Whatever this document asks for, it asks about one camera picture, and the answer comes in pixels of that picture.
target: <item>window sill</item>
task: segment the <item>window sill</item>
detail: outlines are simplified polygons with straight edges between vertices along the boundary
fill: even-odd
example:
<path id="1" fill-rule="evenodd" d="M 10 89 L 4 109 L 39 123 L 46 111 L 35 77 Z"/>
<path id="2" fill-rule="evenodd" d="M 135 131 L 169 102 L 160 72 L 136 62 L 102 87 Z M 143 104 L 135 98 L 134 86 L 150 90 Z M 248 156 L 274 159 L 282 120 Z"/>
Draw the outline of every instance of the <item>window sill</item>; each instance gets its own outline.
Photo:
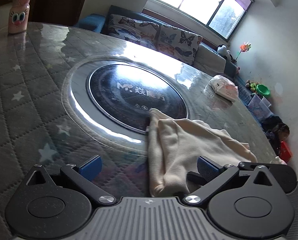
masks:
<path id="1" fill-rule="evenodd" d="M 161 14 L 165 17 L 168 17 L 169 19 L 178 22 L 179 24 L 193 30 L 194 32 L 198 33 L 199 35 L 205 37 L 209 41 L 211 41 L 214 44 L 225 44 L 229 45 L 227 41 L 222 39 L 220 36 L 213 33 L 211 30 L 209 30 L 207 27 L 202 25 L 200 22 L 197 22 L 196 20 L 192 19 L 191 17 L 188 17 L 187 15 L 183 14 L 182 12 L 164 4 L 157 0 L 148 0 L 145 8 L 148 10 L 151 10 L 153 12 L 156 12 L 158 14 Z"/>

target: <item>white plush toy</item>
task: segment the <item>white plush toy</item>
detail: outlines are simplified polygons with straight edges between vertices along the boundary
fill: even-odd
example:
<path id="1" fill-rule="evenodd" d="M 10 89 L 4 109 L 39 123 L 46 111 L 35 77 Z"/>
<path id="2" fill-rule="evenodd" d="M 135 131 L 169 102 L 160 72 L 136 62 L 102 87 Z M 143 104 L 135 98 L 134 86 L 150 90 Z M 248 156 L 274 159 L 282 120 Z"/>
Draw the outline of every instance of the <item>white plush toy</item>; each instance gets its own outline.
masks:
<path id="1" fill-rule="evenodd" d="M 227 57 L 228 60 L 231 60 L 230 51 L 227 50 L 227 47 L 225 45 L 222 45 L 222 47 L 218 47 L 218 53 L 222 57 Z"/>

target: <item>cartoon eyes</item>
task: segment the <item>cartoon eyes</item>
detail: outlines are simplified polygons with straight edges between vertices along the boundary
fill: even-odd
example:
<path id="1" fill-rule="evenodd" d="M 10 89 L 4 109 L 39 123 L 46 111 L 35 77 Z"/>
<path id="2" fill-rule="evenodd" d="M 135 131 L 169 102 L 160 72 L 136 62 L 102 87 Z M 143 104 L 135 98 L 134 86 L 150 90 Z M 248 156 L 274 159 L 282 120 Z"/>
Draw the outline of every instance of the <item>cartoon eyes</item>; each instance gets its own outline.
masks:
<path id="1" fill-rule="evenodd" d="M 25 20 L 26 14 L 27 14 L 27 10 L 25 10 L 24 12 L 21 12 L 19 14 L 12 12 L 10 15 L 12 23 L 15 23 L 17 21 L 23 22 Z"/>

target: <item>butterfly pattern cushion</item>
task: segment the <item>butterfly pattern cushion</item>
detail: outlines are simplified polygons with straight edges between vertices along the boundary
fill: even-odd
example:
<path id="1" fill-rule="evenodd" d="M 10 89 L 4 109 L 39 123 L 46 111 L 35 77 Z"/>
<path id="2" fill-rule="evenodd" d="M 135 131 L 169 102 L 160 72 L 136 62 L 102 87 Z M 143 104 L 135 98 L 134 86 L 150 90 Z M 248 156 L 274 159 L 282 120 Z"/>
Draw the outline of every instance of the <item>butterfly pattern cushion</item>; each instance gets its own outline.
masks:
<path id="1" fill-rule="evenodd" d="M 108 22 L 108 35 L 156 50 L 154 38 L 158 24 L 134 20 L 111 14 Z"/>
<path id="2" fill-rule="evenodd" d="M 159 52 L 193 65 L 202 37 L 191 32 L 162 25 L 156 48 Z"/>

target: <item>blue gripper pad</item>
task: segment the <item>blue gripper pad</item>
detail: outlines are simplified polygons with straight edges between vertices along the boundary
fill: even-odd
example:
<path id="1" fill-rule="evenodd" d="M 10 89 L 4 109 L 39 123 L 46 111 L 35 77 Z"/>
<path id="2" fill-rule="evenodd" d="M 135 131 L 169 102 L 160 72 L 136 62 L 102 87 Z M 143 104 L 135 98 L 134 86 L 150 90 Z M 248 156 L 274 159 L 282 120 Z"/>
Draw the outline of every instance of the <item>blue gripper pad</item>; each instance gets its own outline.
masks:
<path id="1" fill-rule="evenodd" d="M 223 172 L 223 167 L 208 159 L 205 156 L 200 156 L 196 164 L 198 172 L 207 181 L 210 182 L 215 177 Z"/>
<path id="2" fill-rule="evenodd" d="M 85 161 L 79 167 L 77 172 L 89 181 L 92 181 L 102 169 L 102 160 L 99 155 L 95 155 L 89 160 Z"/>

